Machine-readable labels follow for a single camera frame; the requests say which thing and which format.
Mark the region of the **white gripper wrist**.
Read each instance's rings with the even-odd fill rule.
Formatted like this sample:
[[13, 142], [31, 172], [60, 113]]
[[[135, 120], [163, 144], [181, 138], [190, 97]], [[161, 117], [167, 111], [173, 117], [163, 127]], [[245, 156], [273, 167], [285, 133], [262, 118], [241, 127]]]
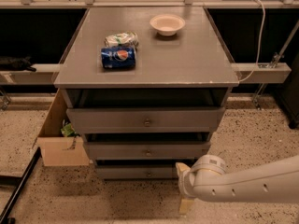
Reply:
[[195, 195], [193, 193], [193, 177], [191, 168], [182, 162], [176, 163], [178, 175], [178, 188], [184, 198], [180, 200], [179, 213], [186, 215], [194, 203]]

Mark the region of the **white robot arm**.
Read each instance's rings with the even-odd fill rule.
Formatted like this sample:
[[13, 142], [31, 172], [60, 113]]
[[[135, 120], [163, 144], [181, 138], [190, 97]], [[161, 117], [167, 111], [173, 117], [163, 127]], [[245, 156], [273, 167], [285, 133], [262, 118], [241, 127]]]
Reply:
[[204, 155], [192, 166], [177, 162], [179, 213], [195, 199], [216, 203], [299, 203], [299, 156], [227, 173], [223, 159]]

